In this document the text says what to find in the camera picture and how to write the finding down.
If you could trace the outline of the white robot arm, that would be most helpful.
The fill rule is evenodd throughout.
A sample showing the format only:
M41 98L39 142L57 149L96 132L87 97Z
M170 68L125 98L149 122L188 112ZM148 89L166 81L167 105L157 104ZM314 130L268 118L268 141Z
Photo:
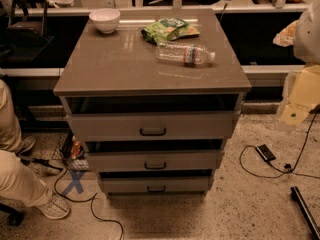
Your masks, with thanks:
M296 75L280 120L301 124L320 104L320 1L314 0L300 16L294 37L294 55L305 62Z

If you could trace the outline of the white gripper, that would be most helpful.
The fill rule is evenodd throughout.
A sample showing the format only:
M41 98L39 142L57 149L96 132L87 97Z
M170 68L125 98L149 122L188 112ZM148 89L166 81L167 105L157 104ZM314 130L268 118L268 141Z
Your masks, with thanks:
M320 104L320 65L306 64L297 73L290 73L285 81L279 119L289 125L301 124Z

